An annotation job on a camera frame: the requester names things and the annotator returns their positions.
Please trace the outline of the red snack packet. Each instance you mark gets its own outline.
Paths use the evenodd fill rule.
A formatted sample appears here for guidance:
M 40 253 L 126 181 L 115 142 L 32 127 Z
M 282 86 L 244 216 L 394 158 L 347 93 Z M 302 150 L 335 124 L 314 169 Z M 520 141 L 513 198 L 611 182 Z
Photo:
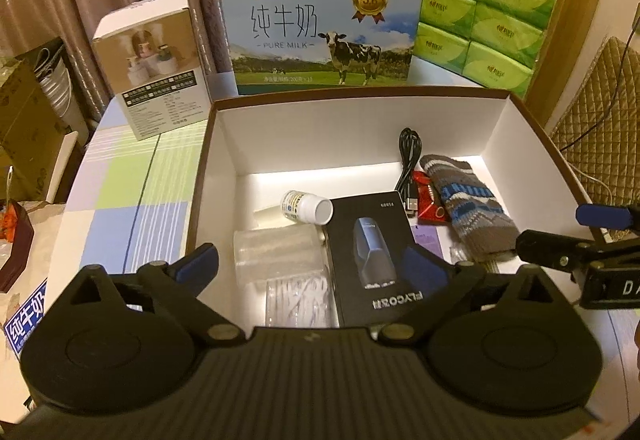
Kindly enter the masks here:
M 418 210 L 416 211 L 418 221 L 421 224 L 448 223 L 449 215 L 439 199 L 432 180 L 421 171 L 414 171 L 412 178 L 418 191 Z

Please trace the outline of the quilted chair cushion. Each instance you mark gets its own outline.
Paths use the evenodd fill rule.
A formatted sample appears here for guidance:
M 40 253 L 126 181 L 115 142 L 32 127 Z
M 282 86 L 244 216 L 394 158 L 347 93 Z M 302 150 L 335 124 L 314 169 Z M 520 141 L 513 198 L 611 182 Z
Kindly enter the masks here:
M 591 201 L 639 200 L 639 53 L 604 42 L 578 92 L 551 131 Z

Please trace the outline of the white pill bottle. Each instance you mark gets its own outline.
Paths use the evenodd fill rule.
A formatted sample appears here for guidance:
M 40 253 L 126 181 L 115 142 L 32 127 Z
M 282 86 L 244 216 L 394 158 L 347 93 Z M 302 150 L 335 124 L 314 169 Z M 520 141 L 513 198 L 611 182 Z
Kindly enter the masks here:
M 299 223 L 326 225 L 333 217 L 331 200 L 299 191 L 288 191 L 280 207 L 285 218 Z

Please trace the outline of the checkered tablecloth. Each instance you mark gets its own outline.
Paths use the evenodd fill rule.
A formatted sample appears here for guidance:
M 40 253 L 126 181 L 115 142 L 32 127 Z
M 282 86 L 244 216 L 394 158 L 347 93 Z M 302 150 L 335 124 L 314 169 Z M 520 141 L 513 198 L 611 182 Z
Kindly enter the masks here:
M 415 62 L 409 83 L 401 86 L 423 85 L 478 88 Z M 209 90 L 213 105 L 242 96 L 228 72 L 210 80 Z M 111 101 L 70 190 L 51 260 L 49 300 L 58 298 L 86 264 L 122 273 L 151 260 L 176 260 L 193 249 L 186 238 L 207 122 L 138 140 L 117 100 Z M 279 203 L 256 210 L 255 224 L 247 230 L 283 225 Z M 238 292 L 245 302 L 257 305 L 257 312 L 240 324 L 251 329 L 265 319 L 265 290 L 238 285 Z

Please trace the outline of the green tissue pack bundle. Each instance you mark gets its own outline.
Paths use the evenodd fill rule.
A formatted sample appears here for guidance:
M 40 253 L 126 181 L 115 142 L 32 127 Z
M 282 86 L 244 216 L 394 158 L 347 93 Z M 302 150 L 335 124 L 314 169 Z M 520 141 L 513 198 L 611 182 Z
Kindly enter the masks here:
M 422 0 L 417 58 L 524 98 L 556 0 Z

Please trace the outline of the white humidifier box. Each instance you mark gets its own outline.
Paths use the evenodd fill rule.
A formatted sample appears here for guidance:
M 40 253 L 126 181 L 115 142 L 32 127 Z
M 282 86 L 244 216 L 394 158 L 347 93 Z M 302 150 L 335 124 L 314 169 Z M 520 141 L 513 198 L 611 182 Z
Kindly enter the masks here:
M 203 121 L 210 97 L 189 0 L 143 0 L 105 15 L 92 47 L 138 140 Z

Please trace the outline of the large brown storage box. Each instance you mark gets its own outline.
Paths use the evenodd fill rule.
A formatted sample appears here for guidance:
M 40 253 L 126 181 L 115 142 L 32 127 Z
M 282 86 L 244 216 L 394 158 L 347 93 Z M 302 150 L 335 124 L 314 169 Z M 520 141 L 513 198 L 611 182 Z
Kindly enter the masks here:
M 326 198 L 390 191 L 406 128 L 427 154 L 467 161 L 520 229 L 602 239 L 577 223 L 585 189 L 509 92 L 423 85 L 239 96 L 213 105 L 196 174 L 186 244 L 211 243 L 220 258 L 202 301 L 245 324 L 257 305 L 238 292 L 233 234 L 291 189 Z

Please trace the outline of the purple card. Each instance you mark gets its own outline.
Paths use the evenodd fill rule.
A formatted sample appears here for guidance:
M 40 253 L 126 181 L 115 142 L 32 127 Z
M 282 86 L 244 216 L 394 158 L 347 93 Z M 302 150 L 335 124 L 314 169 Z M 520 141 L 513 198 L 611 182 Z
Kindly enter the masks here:
M 444 258 L 436 226 L 416 224 L 411 226 L 411 230 L 414 241 L 418 245 L 440 259 Z

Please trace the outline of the dark red box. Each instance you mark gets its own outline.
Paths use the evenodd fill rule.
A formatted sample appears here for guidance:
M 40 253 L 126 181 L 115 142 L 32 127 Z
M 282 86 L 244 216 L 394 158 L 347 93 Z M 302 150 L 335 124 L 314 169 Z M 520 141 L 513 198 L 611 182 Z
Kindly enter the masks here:
M 27 267 L 35 231 L 26 209 L 16 201 L 9 202 L 9 257 L 1 261 L 1 293 L 7 293 Z

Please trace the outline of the striped knitted sock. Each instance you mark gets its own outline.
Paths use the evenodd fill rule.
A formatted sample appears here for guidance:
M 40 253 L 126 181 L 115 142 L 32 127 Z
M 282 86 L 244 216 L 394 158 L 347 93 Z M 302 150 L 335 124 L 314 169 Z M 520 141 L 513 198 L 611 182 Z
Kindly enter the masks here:
M 473 258 L 488 259 L 515 251 L 518 227 L 469 163 L 434 154 L 423 155 L 419 163 Z

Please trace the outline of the brown cardboard box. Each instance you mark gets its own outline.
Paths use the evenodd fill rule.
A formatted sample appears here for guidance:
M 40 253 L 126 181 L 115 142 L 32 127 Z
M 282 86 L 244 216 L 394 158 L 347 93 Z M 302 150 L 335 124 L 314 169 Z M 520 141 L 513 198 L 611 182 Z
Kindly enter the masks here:
M 62 39 L 10 58 L 1 68 L 1 186 L 13 174 L 11 196 L 43 200 L 70 125 L 74 100 Z

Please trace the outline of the blue milk carton box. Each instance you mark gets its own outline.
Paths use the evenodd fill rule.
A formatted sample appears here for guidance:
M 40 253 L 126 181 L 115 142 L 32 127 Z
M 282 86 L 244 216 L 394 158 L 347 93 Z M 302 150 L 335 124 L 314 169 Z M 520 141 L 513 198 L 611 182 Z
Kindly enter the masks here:
M 407 81 L 422 0 L 220 0 L 242 95 Z

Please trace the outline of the black shaver box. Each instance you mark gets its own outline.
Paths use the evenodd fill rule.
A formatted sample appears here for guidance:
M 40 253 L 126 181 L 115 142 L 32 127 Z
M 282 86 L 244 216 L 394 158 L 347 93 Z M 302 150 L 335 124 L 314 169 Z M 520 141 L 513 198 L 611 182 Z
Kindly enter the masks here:
M 396 192 L 332 200 L 326 225 L 334 297 L 343 327 L 377 327 L 425 299 L 402 263 L 414 244 Z

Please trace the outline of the clear plastic bag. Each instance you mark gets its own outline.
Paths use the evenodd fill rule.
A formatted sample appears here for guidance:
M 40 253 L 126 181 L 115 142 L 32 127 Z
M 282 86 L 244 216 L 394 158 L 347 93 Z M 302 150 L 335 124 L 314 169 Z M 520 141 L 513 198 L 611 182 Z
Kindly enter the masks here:
M 266 282 L 265 324 L 284 328 L 333 328 L 337 325 L 329 270 Z

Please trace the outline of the blue milk label sheet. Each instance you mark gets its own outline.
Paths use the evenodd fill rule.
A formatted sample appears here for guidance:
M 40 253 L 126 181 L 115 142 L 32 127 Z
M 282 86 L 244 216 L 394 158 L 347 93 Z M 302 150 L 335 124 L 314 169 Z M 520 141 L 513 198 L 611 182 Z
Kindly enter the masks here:
M 44 316 L 47 282 L 45 278 L 3 325 L 10 349 L 17 358 L 21 356 L 26 340 Z

